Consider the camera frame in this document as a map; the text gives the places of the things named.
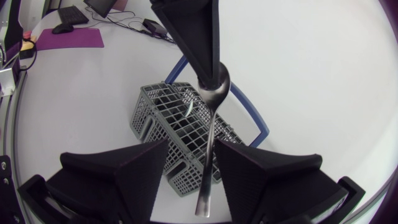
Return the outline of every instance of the monitor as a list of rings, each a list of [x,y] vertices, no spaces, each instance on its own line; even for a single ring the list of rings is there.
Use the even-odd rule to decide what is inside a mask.
[[[98,13],[98,15],[106,18],[116,0],[84,0],[83,2]]]

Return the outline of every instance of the keyboard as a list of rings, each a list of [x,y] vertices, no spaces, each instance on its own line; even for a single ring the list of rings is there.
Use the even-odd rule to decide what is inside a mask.
[[[63,24],[77,25],[88,22],[88,18],[76,6],[58,9]]]

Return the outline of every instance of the cable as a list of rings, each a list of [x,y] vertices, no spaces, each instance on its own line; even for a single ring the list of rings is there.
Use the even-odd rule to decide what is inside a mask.
[[[99,22],[97,22],[97,23],[94,24],[94,25],[88,26],[88,27],[76,27],[77,29],[80,29],[80,28],[90,28],[90,27],[93,27],[93,26],[97,26],[97,25],[100,24],[100,23],[108,23],[108,24],[112,23],[112,22],[108,22],[108,21],[104,21],[104,20],[101,20],[101,19],[96,19],[96,18],[94,18],[94,12],[91,11],[91,10],[88,10],[89,7],[85,7],[85,9],[86,9],[86,11],[88,11],[88,12],[91,14],[91,18],[92,18],[93,20],[96,20],[96,21],[99,21]],[[134,17],[127,17],[127,18],[118,20],[118,21],[116,21],[116,22],[125,21],[126,19],[142,19],[142,18],[140,18],[140,17],[136,17],[136,14],[135,14],[134,12],[132,12],[132,11],[110,12],[109,14],[124,13],[124,12],[131,12],[131,13],[134,14]]]
[[[108,14],[117,14],[117,13],[124,13],[124,12],[131,12],[131,13],[133,13],[134,17],[136,16],[136,14],[133,11],[109,12]]]
[[[30,42],[30,43],[32,43],[33,44],[33,49],[35,50],[35,57],[33,58],[33,62],[31,63],[31,65],[29,65],[29,67],[27,67],[27,68],[22,68],[22,69],[20,69],[19,71],[20,72],[23,72],[23,71],[28,71],[28,69],[30,69],[30,68],[32,68],[32,66],[33,66],[33,64],[35,63],[35,61],[36,61],[36,58],[37,58],[37,48],[36,48],[36,43],[35,42],[33,42],[33,41],[31,41],[31,40],[29,40],[29,39],[23,39],[24,41],[26,41],[26,42]]]
[[[127,28],[127,29],[129,29],[129,30],[133,30],[133,31],[138,32],[138,33],[141,33],[141,34],[145,34],[145,35],[148,35],[148,36],[153,37],[153,38],[156,38],[156,39],[165,40],[165,41],[167,41],[167,42],[169,42],[169,43],[171,43],[171,44],[175,44],[174,40],[171,39],[171,38],[169,38],[169,37],[167,37],[166,35],[158,36],[158,35],[152,34],[151,32],[148,32],[148,31],[146,31],[146,30],[137,30],[137,29],[135,29],[135,28],[133,28],[133,27],[130,26],[130,23],[132,23],[132,22],[139,22],[139,21],[131,21],[131,22],[126,26],[125,24],[122,24],[122,23],[120,23],[120,22],[112,21],[109,17],[107,17],[107,19],[108,19],[109,21],[111,21],[113,24],[117,25],[117,26],[120,26],[120,27],[123,27],[123,28]]]

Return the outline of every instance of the spoon handle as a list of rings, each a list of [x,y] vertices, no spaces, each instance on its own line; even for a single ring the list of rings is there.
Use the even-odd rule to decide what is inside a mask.
[[[214,143],[214,127],[216,113],[210,111],[209,136],[206,149],[205,166],[203,167],[203,175],[201,177],[201,185],[197,202],[196,216],[210,216],[210,193],[211,180],[213,177],[213,143]]]

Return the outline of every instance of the computer mouse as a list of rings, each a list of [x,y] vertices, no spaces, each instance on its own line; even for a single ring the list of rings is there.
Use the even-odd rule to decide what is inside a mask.
[[[53,34],[64,34],[67,32],[72,32],[74,30],[73,26],[70,24],[59,24],[52,29]]]

